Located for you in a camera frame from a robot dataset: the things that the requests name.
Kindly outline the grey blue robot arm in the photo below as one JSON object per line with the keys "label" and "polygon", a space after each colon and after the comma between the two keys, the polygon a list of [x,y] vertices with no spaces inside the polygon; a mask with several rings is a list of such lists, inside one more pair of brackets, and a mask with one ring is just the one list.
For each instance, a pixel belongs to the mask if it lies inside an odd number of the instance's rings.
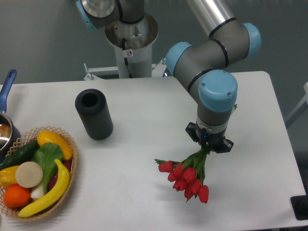
{"label": "grey blue robot arm", "polygon": [[[197,103],[197,120],[186,127],[190,138],[212,152],[226,153],[233,147],[225,131],[238,85],[224,68],[254,55],[261,46],[260,32],[250,23],[239,23],[222,0],[190,0],[188,5],[208,41],[199,47],[175,44],[165,64]],[[152,44],[158,25],[145,12],[142,0],[78,0],[76,6],[88,28],[105,29],[115,49],[120,78],[152,75]]]}

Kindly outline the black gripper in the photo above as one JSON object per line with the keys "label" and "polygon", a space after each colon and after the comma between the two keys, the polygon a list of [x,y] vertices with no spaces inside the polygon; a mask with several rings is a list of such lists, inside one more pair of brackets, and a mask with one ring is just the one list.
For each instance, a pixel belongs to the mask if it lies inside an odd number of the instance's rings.
{"label": "black gripper", "polygon": [[230,152],[234,145],[234,142],[225,138],[226,128],[212,130],[209,127],[200,127],[198,124],[190,122],[185,131],[202,148],[208,144],[210,151],[218,154]]}

